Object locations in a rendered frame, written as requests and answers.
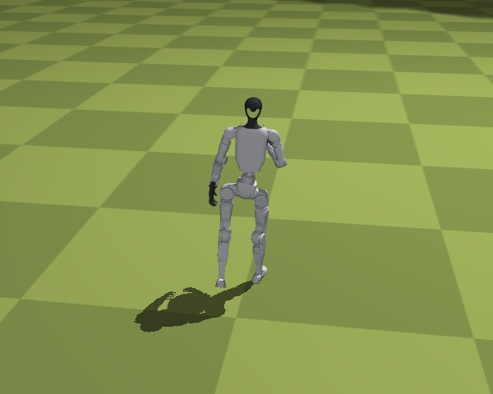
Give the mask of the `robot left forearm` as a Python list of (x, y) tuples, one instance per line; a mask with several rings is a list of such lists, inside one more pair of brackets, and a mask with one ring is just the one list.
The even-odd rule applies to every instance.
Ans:
[[(217, 155), (216, 155), (216, 157), (217, 157)], [(220, 175), (221, 175), (221, 171), (222, 170), (223, 170), (223, 165), (215, 162), (215, 160), (214, 160), (213, 171), (212, 171), (212, 174), (211, 174), (211, 180), (210, 180), (210, 182), (214, 181), (216, 183), (215, 186), (217, 186), (218, 183), (219, 183), (219, 178), (220, 178)]]

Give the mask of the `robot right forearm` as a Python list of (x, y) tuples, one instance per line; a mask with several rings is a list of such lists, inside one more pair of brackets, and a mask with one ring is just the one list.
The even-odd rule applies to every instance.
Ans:
[[(271, 158), (273, 160), (275, 160), (276, 156), (274, 154), (273, 147), (269, 143), (267, 144), (266, 150), (268, 151), (268, 154), (271, 156)], [(286, 158), (285, 158), (285, 160), (286, 160)], [(286, 163), (287, 163), (287, 161), (286, 161)]]

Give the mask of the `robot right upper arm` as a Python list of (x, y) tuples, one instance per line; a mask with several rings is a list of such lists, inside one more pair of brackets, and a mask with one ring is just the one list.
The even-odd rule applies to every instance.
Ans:
[(279, 133), (276, 130), (267, 129), (268, 140), (273, 142), (272, 147), (276, 159), (274, 160), (274, 164), (276, 167), (281, 168), (286, 166), (286, 160), (284, 158), (284, 151), (281, 139), (279, 137)]

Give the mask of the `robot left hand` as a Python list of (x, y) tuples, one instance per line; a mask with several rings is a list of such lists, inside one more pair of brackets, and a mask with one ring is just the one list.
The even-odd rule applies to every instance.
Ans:
[(217, 201), (214, 200), (214, 195), (217, 196), (217, 194), (214, 191), (217, 188), (217, 186), (215, 186), (215, 185), (216, 185), (216, 183), (214, 181), (210, 182), (210, 185), (209, 185), (209, 188), (210, 188), (209, 202), (210, 202), (210, 205), (212, 205), (212, 206), (216, 206), (217, 204), (215, 204), (215, 203), (218, 203)]

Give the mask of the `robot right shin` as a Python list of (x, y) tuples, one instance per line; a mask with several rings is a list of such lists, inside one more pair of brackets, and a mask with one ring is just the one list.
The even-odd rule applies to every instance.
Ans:
[(259, 274), (262, 274), (262, 265), (263, 265), (263, 258), (265, 257), (265, 233), (261, 233), (260, 235), (260, 245), (253, 245), (252, 250), (253, 250), (253, 255), (254, 259), (256, 262), (256, 274), (259, 272)]

